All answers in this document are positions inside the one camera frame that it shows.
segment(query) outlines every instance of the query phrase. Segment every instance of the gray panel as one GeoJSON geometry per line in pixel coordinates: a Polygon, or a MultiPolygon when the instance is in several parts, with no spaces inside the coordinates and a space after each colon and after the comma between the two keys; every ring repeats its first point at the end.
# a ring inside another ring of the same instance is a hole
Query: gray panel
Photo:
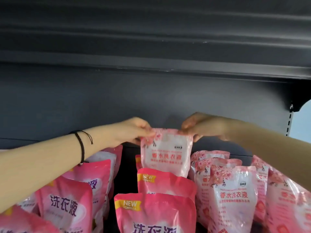
{"type": "MultiPolygon", "coordinates": [[[[0,72],[0,138],[46,140],[133,116],[153,127],[179,128],[195,111],[285,133],[289,116],[287,83],[22,65],[0,72]]],[[[247,155],[216,139],[202,139],[193,149],[204,147],[247,155]]]]}

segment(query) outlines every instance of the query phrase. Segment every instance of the person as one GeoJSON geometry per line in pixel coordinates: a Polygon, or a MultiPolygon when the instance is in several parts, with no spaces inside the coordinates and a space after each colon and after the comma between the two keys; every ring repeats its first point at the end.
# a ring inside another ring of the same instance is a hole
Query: person
{"type": "MultiPolygon", "coordinates": [[[[85,158],[123,142],[139,145],[141,137],[153,136],[148,122],[132,118],[80,132],[85,158]]],[[[311,144],[263,129],[257,125],[204,113],[188,117],[179,131],[194,142],[203,136],[232,141],[257,155],[286,176],[311,190],[308,178],[311,144]]],[[[22,201],[81,161],[81,146],[74,134],[0,153],[0,212],[22,201]]]]}

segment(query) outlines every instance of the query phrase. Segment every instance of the person's left hand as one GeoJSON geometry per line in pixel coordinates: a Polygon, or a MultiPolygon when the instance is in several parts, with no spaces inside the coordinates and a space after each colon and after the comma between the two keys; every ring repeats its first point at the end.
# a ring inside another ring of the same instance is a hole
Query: person's left hand
{"type": "Polygon", "coordinates": [[[131,142],[140,145],[141,137],[154,136],[149,123],[141,118],[134,117],[119,123],[108,125],[112,136],[111,147],[123,142],[131,142]]]}

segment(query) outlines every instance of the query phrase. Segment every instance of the person's right hand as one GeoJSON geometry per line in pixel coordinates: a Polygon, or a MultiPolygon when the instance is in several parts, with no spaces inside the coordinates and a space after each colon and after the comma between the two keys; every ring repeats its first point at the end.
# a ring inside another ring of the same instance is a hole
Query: person's right hand
{"type": "Polygon", "coordinates": [[[203,136],[217,136],[221,140],[228,141],[229,129],[237,121],[196,112],[183,122],[179,134],[194,136],[194,142],[197,142],[203,136]]]}

